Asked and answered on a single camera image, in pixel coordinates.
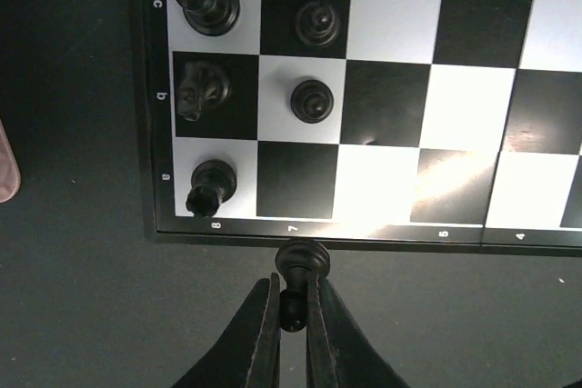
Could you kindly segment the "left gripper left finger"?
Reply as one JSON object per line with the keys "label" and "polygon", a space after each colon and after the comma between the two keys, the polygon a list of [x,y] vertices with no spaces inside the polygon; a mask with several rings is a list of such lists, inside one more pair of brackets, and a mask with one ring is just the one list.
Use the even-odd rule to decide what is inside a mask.
{"label": "left gripper left finger", "polygon": [[277,387],[280,280],[259,279],[208,352],[175,387]]}

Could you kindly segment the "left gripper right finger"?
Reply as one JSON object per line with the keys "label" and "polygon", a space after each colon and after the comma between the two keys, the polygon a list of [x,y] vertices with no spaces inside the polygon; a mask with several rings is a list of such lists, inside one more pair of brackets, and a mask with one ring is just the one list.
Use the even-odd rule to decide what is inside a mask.
{"label": "left gripper right finger", "polygon": [[335,287],[315,274],[307,282],[306,385],[407,386],[367,340]]}

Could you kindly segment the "black knight chess piece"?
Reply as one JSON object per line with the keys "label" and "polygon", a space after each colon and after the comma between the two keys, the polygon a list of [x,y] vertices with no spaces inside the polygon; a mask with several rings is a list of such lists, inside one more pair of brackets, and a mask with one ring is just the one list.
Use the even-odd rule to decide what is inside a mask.
{"label": "black knight chess piece", "polygon": [[217,109],[231,95],[231,81],[220,65],[207,61],[187,62],[176,92],[177,113],[196,122]]}

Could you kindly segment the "black pawn chess piece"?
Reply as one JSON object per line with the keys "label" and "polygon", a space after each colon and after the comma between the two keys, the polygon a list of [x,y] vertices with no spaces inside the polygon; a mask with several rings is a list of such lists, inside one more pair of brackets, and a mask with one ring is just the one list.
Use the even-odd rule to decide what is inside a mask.
{"label": "black pawn chess piece", "polygon": [[339,35],[339,27],[339,14],[327,2],[307,2],[296,13],[296,36],[307,47],[331,45]]}
{"label": "black pawn chess piece", "polygon": [[290,107],[296,118],[307,124],[325,120],[334,107],[334,96],[330,88],[316,79],[298,84],[290,97]]}
{"label": "black pawn chess piece", "polygon": [[280,294],[280,325],[290,333],[301,331],[307,321],[308,276],[327,277],[331,260],[326,247],[315,240],[291,239],[275,258],[276,269],[286,282]]}

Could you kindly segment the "black rook chess piece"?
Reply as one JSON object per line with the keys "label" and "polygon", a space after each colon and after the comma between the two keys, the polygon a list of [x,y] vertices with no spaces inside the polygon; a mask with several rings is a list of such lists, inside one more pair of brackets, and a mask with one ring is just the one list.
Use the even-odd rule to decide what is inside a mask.
{"label": "black rook chess piece", "polygon": [[191,175],[186,210],[196,218],[213,217],[235,194],[236,188],[236,171],[229,163],[219,159],[206,160]]}

